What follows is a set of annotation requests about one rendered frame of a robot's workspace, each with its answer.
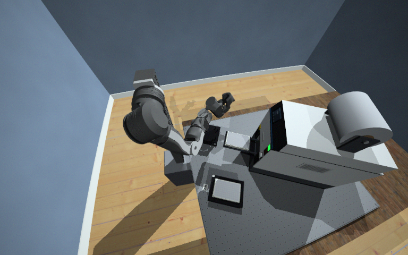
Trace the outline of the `grey cylinder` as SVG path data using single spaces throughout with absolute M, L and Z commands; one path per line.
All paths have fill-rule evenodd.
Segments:
M 371 135 L 380 145 L 393 132 L 369 96 L 360 91 L 347 92 L 335 97 L 327 106 L 331 121 L 341 145 L 364 135 Z

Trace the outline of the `black rectangular frame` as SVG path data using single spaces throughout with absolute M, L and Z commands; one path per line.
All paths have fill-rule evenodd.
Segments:
M 209 125 L 208 131 L 205 132 L 203 143 L 207 145 L 217 146 L 220 127 Z
M 214 190 L 214 184 L 215 184 L 215 179 L 220 179 L 220 180 L 225 180 L 225 181 L 230 181 L 230 182 L 235 182 L 235 183 L 240 183 L 241 184 L 241 193 L 240 193 L 240 203 L 237 202 L 232 202 L 232 201 L 227 201 L 223 199 L 218 199 L 213 196 L 213 190 Z M 243 191 L 244 191 L 244 181 L 239 181 L 231 178 L 226 178 L 222 176 L 217 176 L 217 175 L 212 175 L 211 179 L 211 184 L 210 184 L 210 190 L 209 190 L 209 195 L 208 195 L 208 201 L 219 203 L 222 205 L 227 205 L 235 208 L 243 208 Z

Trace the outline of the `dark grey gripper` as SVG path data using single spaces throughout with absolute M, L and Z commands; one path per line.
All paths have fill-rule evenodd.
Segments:
M 222 99 L 217 101 L 215 97 L 209 97 L 206 100 L 206 108 L 201 110 L 199 115 L 204 116 L 207 110 L 210 110 L 217 118 L 222 117 L 230 109 L 230 104 L 235 101 L 230 92 L 222 94 Z M 226 103 L 226 105 L 225 105 Z

